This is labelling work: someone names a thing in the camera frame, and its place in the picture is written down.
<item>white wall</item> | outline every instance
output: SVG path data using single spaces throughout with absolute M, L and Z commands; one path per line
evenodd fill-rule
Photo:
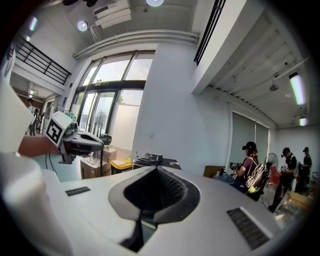
M 193 95 L 196 47 L 159 44 L 149 70 L 132 152 L 162 154 L 181 168 L 203 175 L 206 165 L 223 165 L 228 144 L 228 104 Z
M 320 165 L 320 125 L 278 129 L 275 132 L 275 154 L 279 160 L 279 167 L 284 165 L 285 159 L 281 158 L 282 150 L 289 147 L 291 152 L 301 163 L 304 162 L 303 150 L 309 147 L 312 159 L 312 170 L 319 170 Z

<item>ceiling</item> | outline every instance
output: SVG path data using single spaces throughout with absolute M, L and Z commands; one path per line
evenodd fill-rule
M 107 2 L 108 0 L 98 0 L 93 7 L 87 7 L 82 0 L 70 6 L 58 3 L 40 8 L 35 16 L 39 20 L 39 26 L 53 29 L 54 33 L 58 33 L 60 39 L 65 41 L 65 47 L 72 48 L 71 51 L 75 53 L 95 42 L 89 30 L 81 32 L 77 29 L 78 21 L 86 21 L 88 27 L 92 26 L 95 23 L 94 9 L 103 7 Z M 105 29 L 99 28 L 102 39 L 139 30 L 191 31 L 197 0 L 164 0 L 159 7 L 147 5 L 146 0 L 129 2 L 132 19 Z
M 312 107 L 306 63 L 294 55 L 277 27 L 263 14 L 209 86 L 247 102 L 278 127 L 296 125 Z M 296 103 L 289 80 L 294 72 L 301 76 L 305 105 Z M 278 90 L 270 91 L 272 84 Z
M 12 72 L 10 78 L 10 85 L 14 88 L 19 90 L 20 92 L 24 92 L 26 94 L 29 93 L 29 88 L 34 90 L 34 96 L 45 99 L 54 94 L 53 91 L 48 90 L 38 84 L 30 82 L 28 79 Z

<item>black opening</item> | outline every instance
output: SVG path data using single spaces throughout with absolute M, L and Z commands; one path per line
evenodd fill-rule
M 152 166 L 115 185 L 109 201 L 121 218 L 136 222 L 134 234 L 121 245 L 138 252 L 158 225 L 183 221 L 192 213 L 200 192 L 191 182 Z

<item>balcony railing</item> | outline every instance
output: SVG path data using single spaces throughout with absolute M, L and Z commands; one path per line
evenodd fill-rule
M 30 65 L 51 79 L 64 85 L 71 73 L 56 63 L 54 60 L 45 55 L 38 48 L 22 37 L 14 40 L 15 55 L 22 62 Z
M 208 24 L 206 25 L 201 43 L 200 43 L 198 51 L 196 52 L 196 55 L 194 57 L 194 61 L 196 62 L 197 66 L 198 66 L 199 62 L 201 61 L 202 56 L 204 55 L 204 52 L 207 48 L 207 45 L 208 45 L 209 40 L 211 38 L 211 35 L 217 25 L 218 19 L 220 17 L 222 9 L 225 5 L 225 2 L 226 2 L 226 0 L 215 0 L 214 1 L 214 6 L 212 8 L 212 12 L 209 17 Z

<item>glass door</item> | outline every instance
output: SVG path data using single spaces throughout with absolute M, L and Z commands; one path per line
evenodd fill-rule
M 96 136 L 104 134 L 107 127 L 108 116 L 115 97 L 115 92 L 99 93 L 97 104 L 90 120 L 90 132 Z
M 83 105 L 83 109 L 81 112 L 80 122 L 79 122 L 79 129 L 80 131 L 88 131 L 89 126 L 89 117 L 93 111 L 93 104 L 95 99 L 97 98 L 98 94 L 96 92 L 88 93 L 85 97 L 85 102 Z

